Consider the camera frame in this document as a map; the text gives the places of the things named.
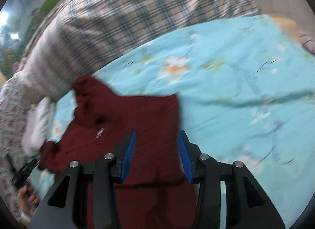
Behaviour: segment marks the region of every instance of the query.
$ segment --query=triangular cutout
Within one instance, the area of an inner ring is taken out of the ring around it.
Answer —
[[[252,185],[248,177],[243,177],[245,191],[246,191],[246,198],[247,204],[250,208],[261,206],[264,204],[262,197],[256,191],[256,188]]]
[[[57,190],[48,201],[49,206],[64,208],[66,206],[67,192],[70,182],[70,176],[66,176],[58,186]]]

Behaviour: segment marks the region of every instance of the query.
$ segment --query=mattress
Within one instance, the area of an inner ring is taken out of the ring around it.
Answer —
[[[262,15],[175,30],[93,76],[120,95],[176,93],[190,141],[217,161],[243,161],[289,228],[315,192],[314,74],[315,58]],[[50,140],[75,107],[72,91],[59,100]],[[53,184],[42,173],[32,173],[41,197]]]

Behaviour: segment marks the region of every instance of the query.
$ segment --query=human hand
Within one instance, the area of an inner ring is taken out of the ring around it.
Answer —
[[[18,192],[18,202],[20,208],[25,214],[29,216],[34,214],[36,207],[39,205],[39,198],[37,197],[37,194],[33,192],[34,190],[31,186],[24,186],[19,189]]]

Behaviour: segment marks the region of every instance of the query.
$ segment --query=maroon shirt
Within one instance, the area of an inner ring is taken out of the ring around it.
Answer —
[[[122,229],[191,228],[196,194],[180,169],[176,96],[120,97],[87,75],[77,78],[72,87],[78,104],[75,118],[60,142],[42,146],[39,167],[58,174],[73,160],[93,162],[134,130],[136,148],[129,175],[115,186]],[[104,131],[96,138],[101,128]],[[93,228],[91,188],[89,229]]]

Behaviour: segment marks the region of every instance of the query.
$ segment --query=metal screw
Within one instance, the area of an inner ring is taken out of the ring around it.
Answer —
[[[72,161],[72,162],[70,162],[70,167],[72,167],[72,168],[75,168],[75,167],[77,167],[79,165],[79,162],[78,161]]]
[[[244,163],[242,163],[241,161],[236,161],[235,162],[235,166],[238,167],[238,168],[241,168],[244,166]]]
[[[202,160],[204,160],[204,161],[207,160],[207,159],[209,159],[209,155],[207,155],[207,154],[205,154],[205,153],[200,154],[199,157],[200,157],[200,159],[202,159]]]
[[[112,158],[114,158],[115,155],[113,155],[112,153],[107,153],[104,155],[104,158],[107,160],[111,160]]]

